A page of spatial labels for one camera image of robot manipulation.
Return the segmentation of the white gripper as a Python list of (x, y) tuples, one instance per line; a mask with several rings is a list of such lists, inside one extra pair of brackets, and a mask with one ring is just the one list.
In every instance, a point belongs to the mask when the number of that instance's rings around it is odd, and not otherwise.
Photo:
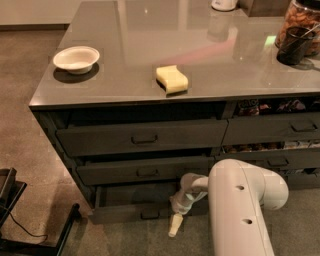
[(193, 204), (203, 199), (207, 194), (207, 191), (180, 189), (169, 198), (172, 211), (175, 213), (170, 218), (168, 231), (170, 237), (176, 236), (183, 222), (182, 215), (186, 215), (191, 210)]

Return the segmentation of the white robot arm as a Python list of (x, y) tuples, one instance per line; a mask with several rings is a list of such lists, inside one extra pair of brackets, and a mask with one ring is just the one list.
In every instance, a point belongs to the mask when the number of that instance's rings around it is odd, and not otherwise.
[(275, 256), (262, 211), (282, 208), (289, 196), (277, 173), (235, 159), (217, 162), (207, 176), (187, 173), (170, 197), (174, 237), (193, 204), (206, 197), (214, 256)]

